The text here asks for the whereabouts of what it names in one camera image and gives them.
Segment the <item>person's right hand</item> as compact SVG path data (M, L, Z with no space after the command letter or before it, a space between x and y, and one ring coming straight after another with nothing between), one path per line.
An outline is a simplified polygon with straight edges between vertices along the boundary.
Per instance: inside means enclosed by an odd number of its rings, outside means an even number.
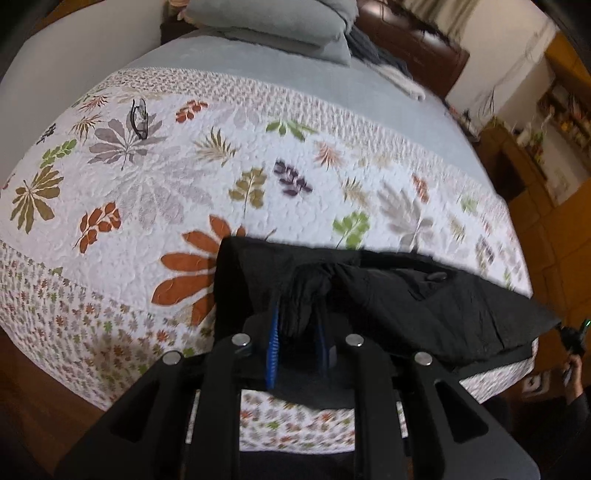
M582 385L582 359L580 356L569 356L563 367L563 383L568 404L586 404L586 396Z

